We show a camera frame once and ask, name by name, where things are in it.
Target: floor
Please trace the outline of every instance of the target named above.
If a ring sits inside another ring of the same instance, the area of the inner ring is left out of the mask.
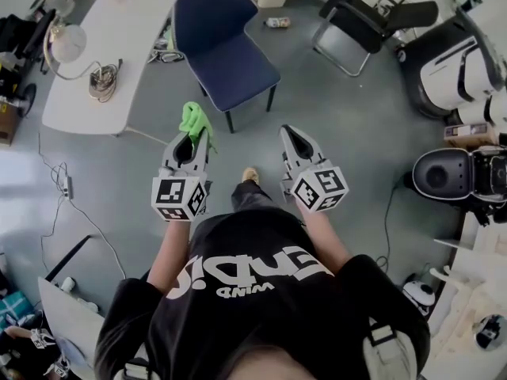
[[[303,129],[341,167],[350,187],[339,207],[329,213],[336,231],[353,253],[376,258],[387,251],[383,217],[393,184],[420,155],[442,145],[443,126],[410,107],[396,59],[386,48],[372,57],[359,78],[346,77],[312,51],[317,12],[314,1],[288,0],[282,9],[262,10],[248,25],[248,33],[279,69],[282,81],[269,114],[267,93],[232,112],[236,134],[229,133],[223,114],[202,97],[185,62],[147,65],[129,123],[171,140],[183,104],[201,104],[215,129],[219,152],[210,154],[212,193],[209,214],[201,218],[231,211],[229,196],[249,165],[259,168],[262,187],[283,203],[278,182],[284,167],[277,132],[282,124]],[[273,30],[262,24],[267,17],[279,16],[291,18],[290,29]],[[363,54],[343,36],[329,34],[326,40],[329,49],[348,61],[361,60]],[[347,46],[336,46],[342,43]],[[41,126],[52,76],[33,71],[29,81],[38,86],[36,103],[13,145],[0,150],[0,246],[13,281],[32,302],[39,300],[36,277],[46,274],[40,235],[51,233],[59,193],[37,153],[38,132],[48,161],[68,164],[74,203],[116,247],[127,276],[141,276],[151,266],[166,225],[150,206],[151,179],[158,174],[164,146],[132,133],[119,138],[69,135]],[[288,210],[295,212],[293,206]],[[457,220],[457,211],[449,206],[399,189],[388,219],[389,276],[401,283],[426,263],[445,264],[449,249],[433,238],[451,236]],[[44,240],[44,259],[51,269],[87,234],[94,238],[59,279],[74,277],[80,293],[105,312],[120,271],[96,230],[68,203],[60,209],[55,234]]]

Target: lamp arm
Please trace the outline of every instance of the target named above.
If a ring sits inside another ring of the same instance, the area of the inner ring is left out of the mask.
[[[63,76],[62,74],[58,73],[58,71],[53,67],[53,61],[51,60],[51,57],[49,55],[49,49],[48,49],[48,43],[49,43],[49,34],[51,33],[51,29],[57,22],[58,18],[55,18],[50,24],[48,29],[46,30],[46,34],[44,35],[44,42],[43,42],[43,50],[44,50],[44,59],[46,60],[46,63],[48,64],[49,69],[56,74],[59,78],[62,78],[63,80],[76,80],[79,78],[82,78],[85,73],[94,65],[97,64],[99,71],[102,70],[102,65],[98,61],[93,61],[79,76],[76,76],[75,78],[68,78],[67,76]]]

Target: power strip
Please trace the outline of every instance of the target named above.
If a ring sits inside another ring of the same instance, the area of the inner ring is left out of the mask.
[[[70,176],[67,176],[63,179],[63,196],[65,197],[65,200],[72,200],[73,195],[72,179]]]

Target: beige shoe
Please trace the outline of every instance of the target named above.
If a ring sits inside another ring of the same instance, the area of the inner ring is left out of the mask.
[[[243,181],[254,181],[259,185],[259,173],[257,173],[255,168],[246,168],[241,179],[241,182]]]

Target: blue chair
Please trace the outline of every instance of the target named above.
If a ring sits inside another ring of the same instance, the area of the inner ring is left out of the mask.
[[[280,74],[245,33],[257,14],[252,0],[177,0],[173,36],[196,75],[205,96],[225,112],[234,133],[230,110],[269,91],[268,112]]]

